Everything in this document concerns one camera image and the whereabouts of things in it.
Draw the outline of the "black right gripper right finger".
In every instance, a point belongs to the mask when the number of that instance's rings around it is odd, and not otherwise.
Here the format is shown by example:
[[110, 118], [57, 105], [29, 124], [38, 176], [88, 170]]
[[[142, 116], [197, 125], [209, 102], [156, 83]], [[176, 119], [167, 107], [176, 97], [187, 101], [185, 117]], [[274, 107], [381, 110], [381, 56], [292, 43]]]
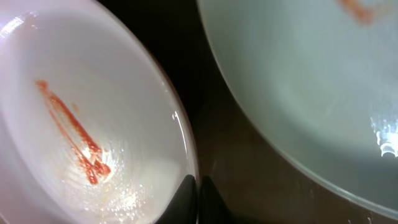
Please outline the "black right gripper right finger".
[[210, 177], [202, 178], [199, 204], [199, 224], [233, 224], [233, 216], [227, 208]]

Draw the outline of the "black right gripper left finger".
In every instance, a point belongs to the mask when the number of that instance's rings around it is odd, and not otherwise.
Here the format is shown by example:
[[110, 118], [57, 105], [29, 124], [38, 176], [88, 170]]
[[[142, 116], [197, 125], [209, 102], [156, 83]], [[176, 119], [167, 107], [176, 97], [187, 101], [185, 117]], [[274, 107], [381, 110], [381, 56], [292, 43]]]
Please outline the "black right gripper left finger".
[[186, 175], [171, 199], [165, 212], [155, 224], [196, 224], [197, 183], [192, 175]]

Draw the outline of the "pink plate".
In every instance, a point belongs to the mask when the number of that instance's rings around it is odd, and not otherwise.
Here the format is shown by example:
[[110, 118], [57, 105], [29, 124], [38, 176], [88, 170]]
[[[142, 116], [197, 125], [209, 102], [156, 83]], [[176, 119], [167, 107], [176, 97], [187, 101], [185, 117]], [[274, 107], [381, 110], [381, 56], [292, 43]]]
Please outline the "pink plate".
[[3, 223], [156, 223], [186, 175], [180, 99], [112, 12], [1, 2]]

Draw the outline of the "pale green plate with ketchup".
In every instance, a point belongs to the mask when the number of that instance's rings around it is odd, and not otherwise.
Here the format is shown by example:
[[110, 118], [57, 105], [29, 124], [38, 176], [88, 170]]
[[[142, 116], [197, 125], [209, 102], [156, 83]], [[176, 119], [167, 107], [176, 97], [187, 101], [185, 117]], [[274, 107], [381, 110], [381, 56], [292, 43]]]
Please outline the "pale green plate with ketchup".
[[219, 70], [296, 169], [397, 218], [397, 2], [199, 0]]

